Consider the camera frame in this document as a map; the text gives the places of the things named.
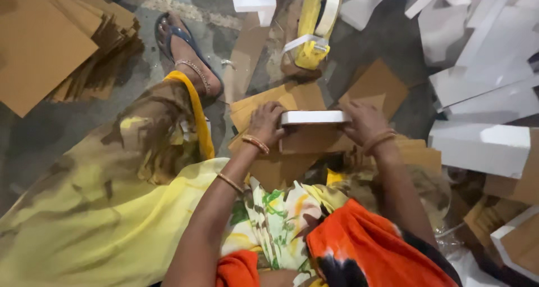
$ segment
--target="sandal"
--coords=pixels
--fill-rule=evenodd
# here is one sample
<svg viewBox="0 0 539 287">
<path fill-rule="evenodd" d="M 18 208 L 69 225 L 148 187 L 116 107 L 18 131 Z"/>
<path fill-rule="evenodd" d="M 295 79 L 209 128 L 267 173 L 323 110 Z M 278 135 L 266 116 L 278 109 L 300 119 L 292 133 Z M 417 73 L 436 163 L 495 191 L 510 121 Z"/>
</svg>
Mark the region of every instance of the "sandal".
<svg viewBox="0 0 539 287">
<path fill-rule="evenodd" d="M 159 15 L 157 17 L 157 21 L 155 22 L 155 26 L 154 26 L 154 34 L 155 34 L 155 40 L 156 41 L 158 41 L 158 38 L 159 38 L 159 24 L 161 23 L 161 20 L 163 20 L 163 18 L 168 18 L 168 16 L 169 16 L 169 13 L 163 13 L 163 14 L 161 14 L 161 15 Z M 183 24 L 185 26 L 185 29 L 189 33 L 191 33 L 191 31 L 188 29 L 187 25 L 185 23 L 183 23 Z M 169 30 L 168 30 L 168 33 L 166 34 L 166 39 L 165 39 L 165 50 L 160 49 L 161 51 L 163 51 L 163 53 L 165 54 L 167 59 L 169 59 L 174 65 L 185 64 L 185 65 L 191 67 L 192 70 L 194 70 L 200 76 L 200 78 L 202 79 L 202 83 L 204 83 L 204 87 L 206 88 L 206 94 L 210 92 L 210 84 L 207 82 L 206 77 L 202 74 L 202 71 L 199 69 L 199 67 L 194 65 L 189 60 L 174 61 L 174 58 L 172 56 L 172 49 L 170 48 L 170 42 L 172 40 L 173 35 L 177 36 L 177 37 L 181 38 L 183 41 L 187 42 L 189 44 L 189 46 L 191 46 L 191 48 L 195 51 L 195 54 L 200 58 L 202 63 L 204 65 L 206 65 L 210 69 L 210 71 L 215 75 L 215 77 L 217 77 L 217 79 L 221 83 L 221 88 L 220 88 L 219 93 L 217 94 L 217 96 L 215 96 L 215 98 L 217 98 L 221 94 L 223 94 L 223 92 L 224 92 L 223 80 L 221 79 L 219 74 L 215 70 L 213 70 L 211 65 L 208 62 L 206 62 L 206 60 L 204 59 L 204 56 L 202 55 L 201 50 L 199 49 L 197 43 L 192 38 L 192 36 L 190 36 L 188 33 L 183 31 L 182 29 L 180 29 L 178 26 L 174 26 L 174 25 L 170 25 L 170 24 L 169 24 Z"/>
</svg>

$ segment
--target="concrete floor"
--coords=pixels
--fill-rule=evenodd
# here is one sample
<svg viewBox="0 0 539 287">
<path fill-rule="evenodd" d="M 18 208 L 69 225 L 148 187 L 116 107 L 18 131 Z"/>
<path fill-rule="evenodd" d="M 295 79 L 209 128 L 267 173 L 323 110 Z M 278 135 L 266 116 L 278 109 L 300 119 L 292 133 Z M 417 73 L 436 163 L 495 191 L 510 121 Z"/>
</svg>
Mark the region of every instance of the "concrete floor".
<svg viewBox="0 0 539 287">
<path fill-rule="evenodd" d="M 0 215 L 58 156 L 91 129 L 113 120 L 146 88 L 164 77 L 153 31 L 161 11 L 172 8 L 188 16 L 185 23 L 218 72 L 223 70 L 221 59 L 230 57 L 244 17 L 234 11 L 232 0 L 122 0 L 119 3 L 137 15 L 145 50 L 129 60 L 110 99 L 69 104 L 41 102 L 25 118 L 0 105 Z M 424 64 L 417 18 L 405 17 L 405 3 L 406 0 L 384 0 L 361 32 L 338 20 L 330 40 L 329 69 L 319 79 L 319 85 L 326 104 L 331 105 L 347 90 L 359 65 L 381 57 L 405 84 L 415 85 L 395 114 L 394 127 L 411 138 L 425 139 L 435 117 L 433 94 L 426 83 L 432 72 Z M 280 58 L 279 42 L 275 40 L 275 37 L 268 39 L 262 51 L 248 95 L 282 84 L 276 61 Z M 226 143 L 233 136 L 228 111 L 222 102 L 205 108 L 219 156 L 228 156 Z"/>
</svg>

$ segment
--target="tape roll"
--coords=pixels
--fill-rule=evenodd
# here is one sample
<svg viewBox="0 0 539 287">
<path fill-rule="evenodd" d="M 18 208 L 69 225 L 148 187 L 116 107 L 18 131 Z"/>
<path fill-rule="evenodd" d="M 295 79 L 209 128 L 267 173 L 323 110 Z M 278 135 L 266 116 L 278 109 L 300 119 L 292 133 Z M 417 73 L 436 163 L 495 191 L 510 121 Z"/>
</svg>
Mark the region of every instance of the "tape roll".
<svg viewBox="0 0 539 287">
<path fill-rule="evenodd" d="M 341 0 L 326 0 L 326 7 L 322 13 L 320 23 L 314 30 L 314 34 L 317 36 L 325 36 L 332 28 L 333 22 L 337 19 L 337 13 L 339 10 L 339 2 Z"/>
</svg>

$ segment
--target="gold bangle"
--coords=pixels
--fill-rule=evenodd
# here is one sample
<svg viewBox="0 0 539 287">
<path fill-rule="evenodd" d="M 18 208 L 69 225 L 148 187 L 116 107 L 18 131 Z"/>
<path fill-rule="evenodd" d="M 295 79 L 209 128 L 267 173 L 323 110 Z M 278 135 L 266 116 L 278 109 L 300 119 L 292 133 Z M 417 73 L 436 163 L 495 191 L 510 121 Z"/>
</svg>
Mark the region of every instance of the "gold bangle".
<svg viewBox="0 0 539 287">
<path fill-rule="evenodd" d="M 396 134 L 397 132 L 394 131 L 393 129 L 388 129 L 368 139 L 367 141 L 365 141 L 365 143 L 363 143 L 363 155 L 370 156 L 371 155 L 370 151 L 373 149 L 374 146 L 388 139 L 393 139 Z"/>
<path fill-rule="evenodd" d="M 253 137 L 253 136 L 251 136 L 249 134 L 246 134 L 243 137 L 241 137 L 241 139 L 244 142 L 247 142 L 247 143 L 253 144 L 254 146 L 257 146 L 262 152 L 264 152 L 264 154 L 269 154 L 270 153 L 268 146 L 266 146 L 266 144 L 264 144 L 260 139 L 258 139 L 256 137 Z"/>
<path fill-rule="evenodd" d="M 239 186 L 236 185 L 236 183 L 234 183 L 231 179 L 225 177 L 224 174 L 219 172 L 217 176 L 219 176 L 223 181 L 227 182 L 230 186 L 236 189 L 239 193 L 243 194 L 243 189 L 239 188 Z"/>
</svg>

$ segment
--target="hand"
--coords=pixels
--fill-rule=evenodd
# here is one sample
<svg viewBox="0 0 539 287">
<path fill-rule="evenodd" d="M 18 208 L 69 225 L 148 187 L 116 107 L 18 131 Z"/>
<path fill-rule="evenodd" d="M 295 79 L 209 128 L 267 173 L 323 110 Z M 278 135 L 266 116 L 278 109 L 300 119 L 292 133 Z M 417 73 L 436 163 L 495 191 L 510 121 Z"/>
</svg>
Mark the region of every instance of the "hand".
<svg viewBox="0 0 539 287">
<path fill-rule="evenodd" d="M 352 122 L 343 125 L 343 131 L 359 146 L 389 129 L 383 113 L 373 105 L 352 100 L 340 104 L 339 108 L 352 118 Z"/>
<path fill-rule="evenodd" d="M 251 114 L 248 134 L 258 138 L 268 147 L 286 135 L 283 128 L 277 129 L 282 112 L 285 108 L 279 102 L 267 102 L 260 105 Z"/>
</svg>

